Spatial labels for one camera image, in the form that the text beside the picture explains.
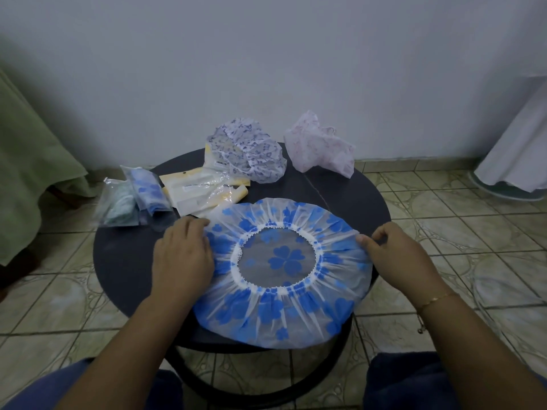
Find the white wall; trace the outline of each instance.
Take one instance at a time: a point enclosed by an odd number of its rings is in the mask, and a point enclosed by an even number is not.
[[[356,157],[486,152],[547,0],[0,0],[0,63],[88,168],[312,109]]]

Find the person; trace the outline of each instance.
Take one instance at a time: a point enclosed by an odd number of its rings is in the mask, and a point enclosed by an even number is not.
[[[156,242],[150,296],[97,358],[38,379],[4,409],[181,408],[181,382],[158,368],[211,282],[213,254],[203,237],[208,223],[181,218]],[[392,222],[357,241],[379,275],[417,309],[436,349],[375,357],[364,408],[546,408],[540,378],[455,296],[419,243]]]

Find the packaged blue shower cap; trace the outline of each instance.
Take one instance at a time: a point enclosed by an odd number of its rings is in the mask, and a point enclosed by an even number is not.
[[[205,232],[215,273],[194,312],[224,337],[264,348],[323,343],[368,292],[373,265],[358,232],[313,204],[235,204]]]

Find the bracelet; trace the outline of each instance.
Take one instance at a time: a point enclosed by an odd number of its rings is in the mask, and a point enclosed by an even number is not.
[[[422,313],[422,311],[426,309],[432,303],[443,298],[448,298],[448,296],[459,296],[459,295],[455,292],[450,292],[449,294],[444,294],[441,296],[434,297],[429,302],[426,302],[425,304],[420,306],[420,308],[416,308],[416,313],[418,314],[418,321],[420,321],[420,324],[421,324],[420,329],[418,329],[418,333],[423,334],[427,330],[426,325],[423,323],[422,318],[420,317],[420,314]]]

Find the table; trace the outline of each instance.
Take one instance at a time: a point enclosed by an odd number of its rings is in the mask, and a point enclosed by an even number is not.
[[[287,159],[285,175],[272,184],[252,183],[242,202],[255,203],[259,199],[288,198],[311,203],[343,218],[351,227],[364,234],[390,221],[386,203],[376,187],[355,171],[350,179],[320,167],[300,173],[292,165],[284,144]],[[188,152],[155,167],[157,175],[187,171],[203,165],[204,149]],[[150,227],[99,228],[93,245],[93,262],[101,286],[110,300],[130,317],[138,305],[150,294],[152,287],[152,252],[162,233]],[[373,280],[377,278],[373,269]],[[259,396],[242,396],[214,389],[197,378],[185,365],[175,345],[204,352],[242,354],[262,351],[262,348],[242,344],[202,328],[190,313],[169,349],[166,358],[182,380],[211,402],[235,408],[266,408],[294,400],[316,386],[331,371],[351,332],[350,317],[342,326],[338,339],[327,358],[302,381],[288,389]]]

